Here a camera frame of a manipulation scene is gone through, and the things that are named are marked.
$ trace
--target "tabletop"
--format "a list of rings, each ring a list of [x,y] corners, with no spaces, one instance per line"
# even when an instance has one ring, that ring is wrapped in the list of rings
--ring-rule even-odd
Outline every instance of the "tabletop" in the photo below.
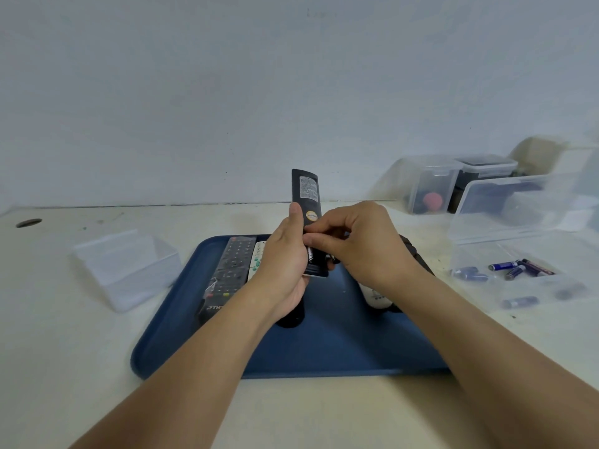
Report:
[[[345,202],[323,203],[323,211]],[[433,272],[447,268],[451,215],[407,215],[383,203]],[[7,448],[64,448],[139,384],[131,351],[165,290],[116,314],[72,258],[72,247],[130,229],[155,234],[186,262],[219,234],[272,233],[288,203],[14,210],[0,217],[0,431]],[[18,222],[41,223],[16,228]],[[491,317],[599,387],[599,300]],[[248,379],[214,448],[488,448],[488,432],[455,379]]]

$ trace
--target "white label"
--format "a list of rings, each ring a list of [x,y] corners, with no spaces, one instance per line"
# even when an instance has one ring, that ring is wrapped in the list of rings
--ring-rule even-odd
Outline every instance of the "white label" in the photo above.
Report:
[[[301,199],[310,199],[315,202],[318,201],[318,185],[316,181],[314,181],[309,176],[300,176],[299,177],[299,197]]]

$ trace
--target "pink ball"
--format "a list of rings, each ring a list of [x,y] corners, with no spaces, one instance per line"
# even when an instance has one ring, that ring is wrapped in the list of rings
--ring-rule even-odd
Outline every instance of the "pink ball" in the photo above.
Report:
[[[422,203],[428,208],[428,211],[438,211],[443,206],[443,197],[436,192],[429,192],[422,198]]]

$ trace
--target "white remote control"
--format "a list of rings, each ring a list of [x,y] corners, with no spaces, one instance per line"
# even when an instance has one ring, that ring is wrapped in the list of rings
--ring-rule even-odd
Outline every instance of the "white remote control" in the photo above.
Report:
[[[258,267],[260,266],[260,262],[262,261],[262,254],[264,253],[264,245],[265,244],[266,244],[266,241],[259,241],[254,246],[254,253],[251,256],[250,271],[248,271],[248,273],[247,273],[248,281],[254,276],[254,274],[258,270]]]
[[[368,288],[365,285],[359,284],[360,289],[362,290],[362,294],[364,295],[364,299],[366,300],[366,304],[368,304],[373,309],[386,309],[393,305],[393,302],[389,301],[385,296],[380,294],[379,292],[375,292],[372,288]]]

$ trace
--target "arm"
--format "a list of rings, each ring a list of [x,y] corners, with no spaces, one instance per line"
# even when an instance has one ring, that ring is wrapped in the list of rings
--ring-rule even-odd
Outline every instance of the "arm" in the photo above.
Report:
[[[251,281],[72,449],[209,448],[252,352],[304,294],[303,228],[295,203]]]
[[[347,240],[328,235],[346,230]],[[425,271],[382,206],[338,208],[306,231],[306,245],[339,258],[420,327],[503,447],[597,446],[599,392]]]

